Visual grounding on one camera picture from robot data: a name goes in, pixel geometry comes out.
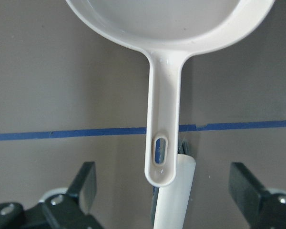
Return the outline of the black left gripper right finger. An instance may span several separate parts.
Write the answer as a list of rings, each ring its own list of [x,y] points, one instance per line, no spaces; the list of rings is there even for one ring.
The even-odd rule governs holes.
[[[286,191],[266,188],[241,162],[230,164],[228,190],[251,229],[286,229]]]

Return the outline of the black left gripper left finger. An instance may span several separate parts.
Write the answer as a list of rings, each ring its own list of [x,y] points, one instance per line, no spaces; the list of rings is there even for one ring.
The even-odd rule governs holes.
[[[95,162],[85,162],[64,194],[55,194],[42,204],[51,229],[101,229],[90,214],[97,192]]]

